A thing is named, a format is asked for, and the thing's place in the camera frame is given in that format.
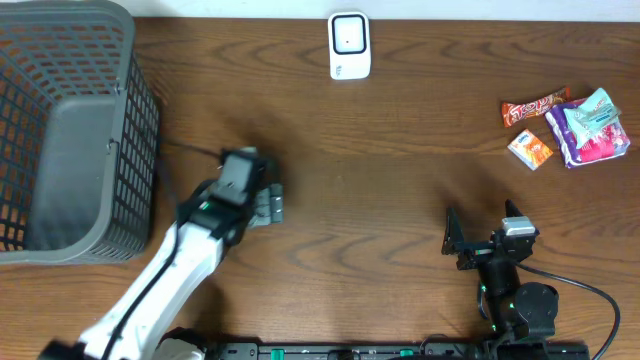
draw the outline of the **wire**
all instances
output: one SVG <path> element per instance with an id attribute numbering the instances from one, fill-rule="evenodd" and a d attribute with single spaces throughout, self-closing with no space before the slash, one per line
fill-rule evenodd
<path id="1" fill-rule="evenodd" d="M 136 299 L 131 303 L 131 306 L 129 306 L 129 309 L 127 309 L 127 312 L 124 313 L 124 315 L 122 316 L 122 318 L 120 319 L 118 324 L 113 328 L 113 332 L 111 333 L 111 337 L 109 338 L 109 342 L 107 343 L 107 346 L 104 349 L 104 353 L 102 354 L 102 358 L 101 358 L 102 360 L 108 360 L 109 359 L 109 356 L 111 355 L 111 351 L 113 350 L 113 347 L 115 346 L 116 341 L 118 341 L 122 337 L 122 331 L 124 330 L 125 326 L 127 325 L 127 321 L 129 321 L 129 318 L 131 317 L 133 312 L 136 310 L 138 305 L 140 305 L 140 303 L 142 302 L 144 297 L 147 295 L 147 293 L 158 282 L 158 280 L 165 273 L 165 271 L 167 271 L 169 266 L 171 266 L 171 264 L 173 263 L 173 261 L 176 258 L 176 255 L 178 254 L 178 248 L 180 247 L 179 229 L 180 229 L 180 226 L 182 226 L 182 224 L 178 223 L 178 219 L 179 219 L 178 195 L 174 191 L 173 186 L 171 185 L 171 178 L 169 177 L 169 174 L 167 172 L 167 169 L 164 167 L 164 164 L 160 160 L 160 157 L 156 158 L 156 171 L 158 173 L 158 176 L 160 176 L 162 178 L 162 181 L 165 183 L 165 186 L 167 188 L 167 194 L 168 194 L 169 198 L 175 204 L 175 217 L 176 217 L 176 235 L 175 235 L 175 237 L 176 237 L 176 240 L 175 240 L 175 242 L 173 244 L 173 249 L 171 250 L 171 253 L 167 257 L 167 260 L 164 262 L 164 264 L 162 265 L 160 270 L 158 270 L 156 275 L 151 279 L 151 281 L 149 281 L 147 286 L 145 286 L 144 289 L 142 289 L 140 294 L 138 294 L 138 297 L 136 297 Z"/>
<path id="2" fill-rule="evenodd" d="M 605 298 L 609 303 L 611 303 L 611 306 L 613 307 L 613 312 L 615 313 L 615 319 L 613 321 L 613 328 L 611 329 L 611 332 L 609 333 L 609 337 L 607 338 L 607 340 L 604 342 L 604 345 L 602 345 L 602 347 L 600 348 L 600 350 L 598 350 L 598 352 L 596 353 L 596 355 L 593 357 L 593 360 L 598 360 L 602 357 L 602 355 L 607 351 L 607 349 L 609 348 L 609 345 L 611 345 L 611 343 L 613 342 L 613 339 L 616 337 L 616 334 L 618 333 L 618 328 L 620 327 L 620 308 L 618 307 L 618 304 L 616 303 L 616 301 L 606 292 L 597 289 L 591 285 L 587 285 L 583 282 L 580 281 L 576 281 L 576 280 L 572 280 L 563 276 L 559 276 L 559 275 L 555 275 L 555 274 L 551 274 L 542 270 L 538 270 L 532 267 L 529 267 L 527 265 L 522 265 L 519 262 L 511 259 L 511 263 L 517 267 L 519 267 L 522 270 L 528 271 L 530 273 L 534 273 L 536 275 L 540 275 L 540 276 L 544 276 L 550 279 L 554 279 L 557 281 L 562 281 L 564 283 L 567 284 L 571 284 L 573 286 L 577 286 L 579 288 L 585 289 L 585 290 L 589 290 L 593 293 L 596 293 L 600 296 L 602 296 L 603 298 Z"/>
<path id="3" fill-rule="evenodd" d="M 429 336 L 427 336 L 426 339 L 424 339 L 424 341 L 422 342 L 422 344 L 420 344 L 420 347 L 418 348 L 420 350 L 420 353 L 423 355 L 426 355 L 425 352 L 425 346 L 427 346 L 427 344 L 434 338 L 434 337 L 443 337 L 443 338 L 449 338 L 447 335 L 445 334 L 431 334 Z M 460 350 L 460 348 L 458 347 L 458 345 L 456 344 L 451 344 L 453 345 L 453 347 L 456 349 L 456 351 L 458 352 L 458 354 L 460 354 L 460 356 L 464 357 L 464 353 Z"/>
<path id="4" fill-rule="evenodd" d="M 179 141 L 176 140 L 171 140 L 171 139 L 167 139 L 167 138 L 163 138 L 163 137 L 158 137 L 158 142 L 160 143 L 165 143 L 167 145 L 171 145 L 171 146 L 175 146 L 175 147 L 179 147 L 179 148 L 183 148 L 185 150 L 190 150 L 193 152 L 197 152 L 203 155 L 207 155 L 207 156 L 211 156 L 211 157 L 215 157 L 215 158 L 220 158 L 220 154 L 215 152 L 215 151 L 211 151 L 211 150 L 207 150 L 207 149 L 203 149 L 201 147 L 197 147 L 197 146 L 193 146 L 193 145 L 189 145 L 189 144 L 184 144 L 181 143 Z"/>

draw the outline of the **snack wrapper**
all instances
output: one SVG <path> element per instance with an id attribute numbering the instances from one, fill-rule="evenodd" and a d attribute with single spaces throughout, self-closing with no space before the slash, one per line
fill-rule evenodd
<path id="1" fill-rule="evenodd" d="M 551 149 L 529 130 L 520 133 L 508 148 L 531 170 L 537 169 L 553 154 Z"/>
<path id="2" fill-rule="evenodd" d="M 578 148 L 587 144 L 606 126 L 618 121 L 620 110 L 604 89 L 596 90 L 575 109 L 564 109 L 569 129 L 576 136 Z"/>
<path id="3" fill-rule="evenodd" d="M 583 147 L 578 148 L 576 136 L 569 128 L 564 110 L 575 109 L 585 100 L 556 105 L 545 115 L 547 125 L 549 125 L 558 144 L 558 149 L 562 153 L 567 168 L 622 156 L 631 145 L 631 141 L 618 119 L 601 129 Z"/>
<path id="4" fill-rule="evenodd" d="M 569 88 L 565 87 L 528 104 L 516 105 L 504 102 L 502 103 L 504 127 L 510 127 L 522 119 L 544 115 L 547 111 L 551 110 L 554 105 L 567 102 L 569 96 Z"/>

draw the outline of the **green led light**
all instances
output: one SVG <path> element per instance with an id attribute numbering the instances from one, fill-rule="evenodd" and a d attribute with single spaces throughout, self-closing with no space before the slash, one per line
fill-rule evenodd
<path id="1" fill-rule="evenodd" d="M 284 350 L 281 350 L 281 349 L 271 350 L 271 360 L 284 360 Z"/>

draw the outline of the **white wall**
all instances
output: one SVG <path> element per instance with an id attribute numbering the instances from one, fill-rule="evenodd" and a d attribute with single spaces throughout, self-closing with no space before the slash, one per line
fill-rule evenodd
<path id="1" fill-rule="evenodd" d="M 640 21 L 640 0 L 114 0 L 134 16 Z"/>

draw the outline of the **white power adapter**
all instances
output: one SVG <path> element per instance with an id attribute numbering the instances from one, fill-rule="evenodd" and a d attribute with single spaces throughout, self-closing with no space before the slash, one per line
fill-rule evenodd
<path id="1" fill-rule="evenodd" d="M 371 72 L 369 19 L 361 12 L 331 15 L 329 28 L 329 72 L 336 80 L 362 79 Z"/>

